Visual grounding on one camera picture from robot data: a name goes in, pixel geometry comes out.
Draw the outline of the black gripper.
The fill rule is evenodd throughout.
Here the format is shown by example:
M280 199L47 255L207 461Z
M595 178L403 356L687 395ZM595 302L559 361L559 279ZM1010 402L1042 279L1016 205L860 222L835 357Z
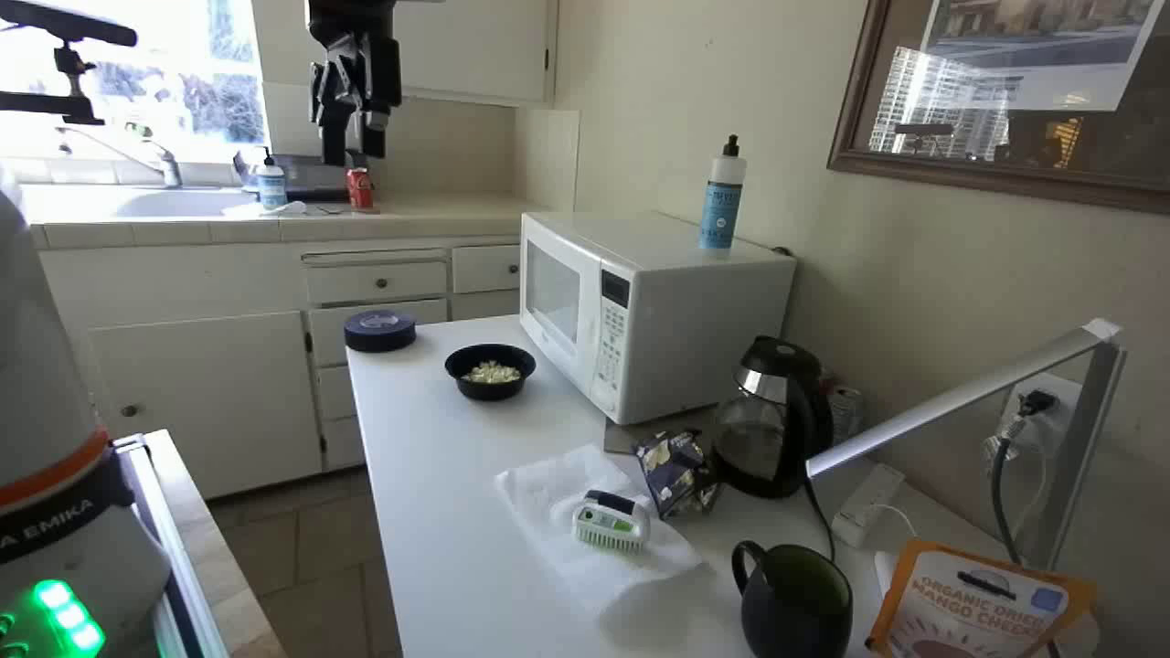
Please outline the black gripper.
M312 78L320 160L347 157L352 114L361 125L361 153L385 157L386 118L403 101L396 0L308 0L308 32L320 47Z

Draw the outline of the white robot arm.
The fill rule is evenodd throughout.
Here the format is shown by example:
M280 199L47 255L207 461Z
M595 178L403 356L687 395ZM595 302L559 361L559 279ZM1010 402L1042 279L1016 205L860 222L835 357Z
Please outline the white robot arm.
M4 658L294 658L167 430L113 438L0 199Z

